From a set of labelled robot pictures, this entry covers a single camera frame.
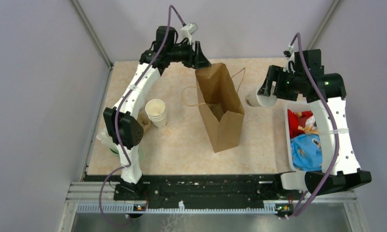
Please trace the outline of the white paper coffee cup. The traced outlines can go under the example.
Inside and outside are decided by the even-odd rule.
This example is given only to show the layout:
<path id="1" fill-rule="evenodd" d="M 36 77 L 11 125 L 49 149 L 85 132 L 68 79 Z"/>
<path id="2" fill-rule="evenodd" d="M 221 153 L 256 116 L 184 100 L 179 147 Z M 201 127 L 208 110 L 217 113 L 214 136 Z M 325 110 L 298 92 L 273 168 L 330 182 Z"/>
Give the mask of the white paper coffee cup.
<path id="1" fill-rule="evenodd" d="M 245 97 L 245 103 L 251 107 L 272 107 L 277 102 L 277 97 L 275 95 L 258 95 L 259 89 L 259 87 L 255 87 L 250 90 Z"/>

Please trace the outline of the brown cardboard cup carrier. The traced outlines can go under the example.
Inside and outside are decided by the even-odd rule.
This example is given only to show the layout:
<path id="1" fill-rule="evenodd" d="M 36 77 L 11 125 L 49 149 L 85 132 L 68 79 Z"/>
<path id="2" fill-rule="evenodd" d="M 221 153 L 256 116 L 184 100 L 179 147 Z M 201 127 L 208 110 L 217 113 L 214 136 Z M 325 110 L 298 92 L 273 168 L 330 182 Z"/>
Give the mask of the brown cardboard cup carrier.
<path id="1" fill-rule="evenodd" d="M 211 112 L 213 113 L 215 118 L 218 121 L 221 121 L 221 119 L 224 115 L 224 110 L 223 110 L 221 104 L 220 103 L 208 103 L 207 106 L 209 107 L 209 109 L 211 110 Z"/>

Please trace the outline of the brown paper bag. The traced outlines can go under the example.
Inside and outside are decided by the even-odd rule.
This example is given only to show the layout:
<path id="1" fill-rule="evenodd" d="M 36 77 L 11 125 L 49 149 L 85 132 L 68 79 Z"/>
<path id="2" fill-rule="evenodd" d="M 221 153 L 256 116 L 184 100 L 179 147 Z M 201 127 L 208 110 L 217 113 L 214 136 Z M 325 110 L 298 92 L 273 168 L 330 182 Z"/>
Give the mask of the brown paper bag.
<path id="1" fill-rule="evenodd" d="M 195 70 L 195 80 L 195 86 L 182 90 L 181 99 L 185 105 L 199 109 L 213 152 L 237 147 L 245 111 L 238 95 L 240 87 L 235 87 L 226 64 L 214 63 Z M 188 88 L 196 89 L 196 104 L 189 104 L 185 99 Z"/>

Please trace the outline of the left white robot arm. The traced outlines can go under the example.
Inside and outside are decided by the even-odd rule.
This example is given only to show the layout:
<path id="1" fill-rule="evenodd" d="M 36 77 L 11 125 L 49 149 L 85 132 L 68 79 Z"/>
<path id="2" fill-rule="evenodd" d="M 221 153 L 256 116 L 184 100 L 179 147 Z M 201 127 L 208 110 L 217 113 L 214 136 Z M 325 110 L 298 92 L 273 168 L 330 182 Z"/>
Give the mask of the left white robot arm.
<path id="1" fill-rule="evenodd" d="M 105 108 L 103 118 L 108 135 L 117 146 L 121 162 L 121 179 L 128 183 L 125 194 L 132 200 L 143 195 L 139 184 L 142 171 L 139 166 L 138 145 L 144 130 L 137 118 L 145 97 L 172 62 L 187 68 L 201 69 L 211 63 L 204 56 L 199 41 L 193 41 L 196 23 L 184 25 L 180 31 L 173 27 L 159 26 L 151 47 L 141 54 L 137 70 L 121 98 L 113 107 Z"/>

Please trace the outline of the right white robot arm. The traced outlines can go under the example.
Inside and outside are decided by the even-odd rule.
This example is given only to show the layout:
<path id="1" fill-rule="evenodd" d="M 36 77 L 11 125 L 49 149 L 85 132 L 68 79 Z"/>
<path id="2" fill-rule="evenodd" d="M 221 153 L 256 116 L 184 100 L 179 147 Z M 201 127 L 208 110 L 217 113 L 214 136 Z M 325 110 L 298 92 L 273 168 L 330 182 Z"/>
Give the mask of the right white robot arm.
<path id="1" fill-rule="evenodd" d="M 315 117 L 322 150 L 320 171 L 277 174 L 272 193 L 285 199 L 292 190 L 324 195 L 353 190 L 372 181 L 361 168 L 346 121 L 346 89 L 338 73 L 324 72 L 319 49 L 285 50 L 287 64 L 271 65 L 261 86 L 253 91 L 257 106 L 271 107 L 278 99 L 296 101 L 301 95 Z"/>

